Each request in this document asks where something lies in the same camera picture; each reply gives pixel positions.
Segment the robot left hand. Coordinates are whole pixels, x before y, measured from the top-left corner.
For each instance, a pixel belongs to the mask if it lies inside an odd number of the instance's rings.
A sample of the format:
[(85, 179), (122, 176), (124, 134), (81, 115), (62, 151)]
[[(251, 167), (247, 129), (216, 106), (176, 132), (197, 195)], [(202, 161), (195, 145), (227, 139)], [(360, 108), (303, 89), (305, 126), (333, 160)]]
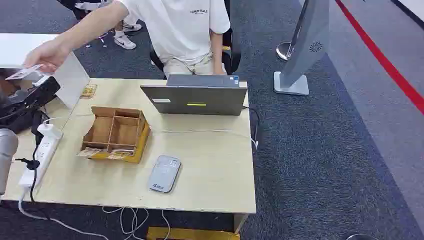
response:
[(39, 122), (44, 112), (40, 110), (56, 98), (60, 84), (49, 76), (41, 85), (27, 90), (19, 89), (15, 93), (0, 95), (0, 127), (15, 134), (32, 128)]

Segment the person's right hand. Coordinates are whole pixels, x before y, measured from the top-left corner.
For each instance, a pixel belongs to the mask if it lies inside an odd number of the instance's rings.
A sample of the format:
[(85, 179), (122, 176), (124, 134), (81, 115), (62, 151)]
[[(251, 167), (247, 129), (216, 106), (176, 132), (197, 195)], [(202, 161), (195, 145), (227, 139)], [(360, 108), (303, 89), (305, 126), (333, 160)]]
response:
[(22, 64), (24, 68), (41, 65), (38, 70), (54, 74), (72, 52), (66, 44), (59, 40), (49, 40), (30, 51)]

